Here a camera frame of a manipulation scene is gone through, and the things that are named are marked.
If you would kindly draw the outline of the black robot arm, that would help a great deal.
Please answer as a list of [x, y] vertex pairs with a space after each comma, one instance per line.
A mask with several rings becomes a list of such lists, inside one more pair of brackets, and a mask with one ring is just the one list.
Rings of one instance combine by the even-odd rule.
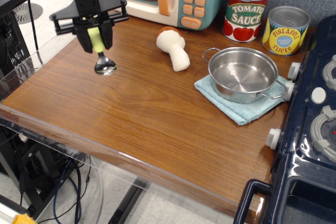
[[57, 35], [72, 33], [77, 36], [85, 52], [92, 53], [93, 44], [88, 30], [98, 28], [105, 49], [112, 47], [112, 27], [128, 20], [126, 0], [73, 0], [72, 3], [50, 15]]

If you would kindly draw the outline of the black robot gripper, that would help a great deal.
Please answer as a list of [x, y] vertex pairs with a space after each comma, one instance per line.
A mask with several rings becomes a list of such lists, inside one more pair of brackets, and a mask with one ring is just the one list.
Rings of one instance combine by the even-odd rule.
[[112, 47], [115, 23], [129, 19], [126, 0], [73, 0], [72, 3], [50, 15], [56, 34], [76, 34], [83, 50], [92, 53], [88, 28], [98, 27], [106, 49]]

